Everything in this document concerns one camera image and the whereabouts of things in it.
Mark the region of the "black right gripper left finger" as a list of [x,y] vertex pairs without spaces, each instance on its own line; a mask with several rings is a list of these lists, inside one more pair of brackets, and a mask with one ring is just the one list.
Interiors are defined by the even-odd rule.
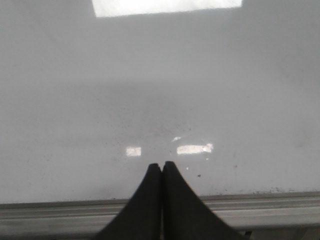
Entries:
[[148,166],[134,195],[94,240],[158,240],[162,217],[162,171]]

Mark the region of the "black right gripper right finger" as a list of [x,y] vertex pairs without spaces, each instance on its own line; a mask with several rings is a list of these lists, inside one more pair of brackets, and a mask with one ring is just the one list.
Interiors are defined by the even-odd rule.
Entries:
[[166,240],[245,240],[193,192],[176,164],[162,170],[163,227]]

